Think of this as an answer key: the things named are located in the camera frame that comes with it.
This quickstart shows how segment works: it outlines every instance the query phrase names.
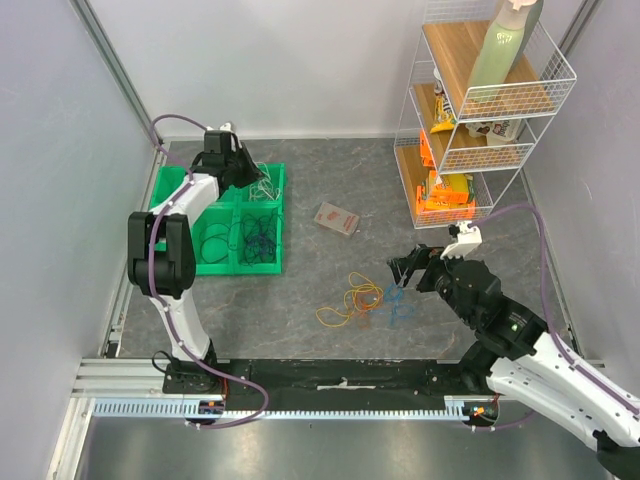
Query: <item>white cable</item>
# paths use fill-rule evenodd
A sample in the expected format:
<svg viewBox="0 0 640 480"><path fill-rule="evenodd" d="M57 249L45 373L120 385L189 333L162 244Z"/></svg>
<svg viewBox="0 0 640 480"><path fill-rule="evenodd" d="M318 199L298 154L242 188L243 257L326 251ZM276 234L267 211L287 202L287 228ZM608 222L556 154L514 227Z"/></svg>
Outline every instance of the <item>white cable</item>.
<svg viewBox="0 0 640 480"><path fill-rule="evenodd" d="M256 163L256 166L264 173L264 177L249 187L249 201L259 202L265 200L276 201L280 198L280 189L273 186L271 174L265 163Z"/></svg>

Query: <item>snack package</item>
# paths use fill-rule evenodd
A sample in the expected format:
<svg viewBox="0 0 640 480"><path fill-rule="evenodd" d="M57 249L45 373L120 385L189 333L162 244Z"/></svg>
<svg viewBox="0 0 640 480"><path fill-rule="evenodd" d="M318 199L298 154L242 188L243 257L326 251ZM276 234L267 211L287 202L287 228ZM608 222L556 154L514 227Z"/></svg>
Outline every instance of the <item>snack package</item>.
<svg viewBox="0 0 640 480"><path fill-rule="evenodd" d="M453 220L469 220L474 217L476 211L476 201L472 200L470 203L452 203L452 202L440 202L437 200L426 199L425 200L425 192L426 186L420 185L418 186L417 199L416 199L416 210L417 214L423 213L433 213L434 215L438 215L435 212L441 212L444 217L442 217L442 222L453 221Z"/></svg>
<svg viewBox="0 0 640 480"><path fill-rule="evenodd" d="M487 132L487 138L493 138L500 142L508 143L516 139L520 129L522 119L505 119L491 123L491 128Z"/></svg>
<svg viewBox="0 0 640 480"><path fill-rule="evenodd" d="M491 130L491 122L465 123L465 127L469 130L469 136L476 138L489 133Z"/></svg>
<svg viewBox="0 0 640 480"><path fill-rule="evenodd" d="M474 122L467 123L465 126L469 130L469 135L479 137L487 136L487 143L490 146L503 145L516 139L520 130L522 119L505 119L497 122Z"/></svg>
<svg viewBox="0 0 640 480"><path fill-rule="evenodd" d="M438 69L433 70L433 75L436 81L433 84L433 93L436 96L436 111L433 119L433 127L431 127L430 133L444 132L447 130L453 130L456 125L455 117L453 116L453 109L449 103L449 99L444 93L442 86L442 79Z"/></svg>
<svg viewBox="0 0 640 480"><path fill-rule="evenodd" d="M469 203L473 195L473 176L464 173L438 175L429 172L429 199L449 203Z"/></svg>
<svg viewBox="0 0 640 480"><path fill-rule="evenodd" d="M434 168L433 157L431 156L431 148L429 147L429 140L424 130L420 130L420 156L422 157L422 165L425 167Z"/></svg>

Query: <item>gray marble surface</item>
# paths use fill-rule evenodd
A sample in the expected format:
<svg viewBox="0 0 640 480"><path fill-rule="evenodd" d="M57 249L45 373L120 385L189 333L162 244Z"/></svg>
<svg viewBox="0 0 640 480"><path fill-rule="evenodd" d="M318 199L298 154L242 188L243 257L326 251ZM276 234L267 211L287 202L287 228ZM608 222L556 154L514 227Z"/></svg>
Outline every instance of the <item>gray marble surface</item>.
<svg viewBox="0 0 640 480"><path fill-rule="evenodd" d="M392 281L387 259L407 255L416 243L443 245L444 228L415 230L390 139L251 141L257 162L286 163L285 258L282 275L198 277L193 296L205 330L222 358L437 358L459 359L473 343L465 327L435 294L407 289L402 303L415 308L390 325L389 314L326 328L318 307L342 307L348 275L358 271L383 288ZM173 142L187 159L201 142ZM352 238L318 227L313 218L327 201L361 216ZM499 206L526 201L520 179ZM538 233L527 213L483 227L473 257L486 261L503 291L540 314ZM555 318L564 330L555 292ZM149 357L170 348L158 312L135 289L126 315L120 356Z"/></svg>

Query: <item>small cardboard box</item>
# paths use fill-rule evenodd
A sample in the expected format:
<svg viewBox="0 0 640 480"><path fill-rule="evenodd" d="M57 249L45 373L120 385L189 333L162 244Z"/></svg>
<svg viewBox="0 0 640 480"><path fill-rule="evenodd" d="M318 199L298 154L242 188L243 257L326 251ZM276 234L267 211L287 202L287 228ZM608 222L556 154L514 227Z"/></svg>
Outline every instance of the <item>small cardboard box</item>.
<svg viewBox="0 0 640 480"><path fill-rule="evenodd" d="M347 237L351 237L356 231L360 217L342 208L322 202L320 210L316 213L314 221L318 225L340 232Z"/></svg>

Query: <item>white wall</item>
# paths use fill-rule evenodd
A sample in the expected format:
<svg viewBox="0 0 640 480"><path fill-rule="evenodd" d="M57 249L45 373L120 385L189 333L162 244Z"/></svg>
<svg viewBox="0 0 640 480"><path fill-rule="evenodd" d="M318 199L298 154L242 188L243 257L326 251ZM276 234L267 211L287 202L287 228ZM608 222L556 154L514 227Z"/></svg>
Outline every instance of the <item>white wall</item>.
<svg viewBox="0 0 640 480"><path fill-rule="evenodd" d="M569 56L578 82L526 172L587 357L640 395L640 3L616 7Z"/></svg>
<svg viewBox="0 0 640 480"><path fill-rule="evenodd" d="M152 117L231 119L245 137L394 132L424 12L424 0L91 3Z"/></svg>
<svg viewBox="0 0 640 480"><path fill-rule="evenodd" d="M44 478L151 149L65 1L0 4L0 478Z"/></svg>

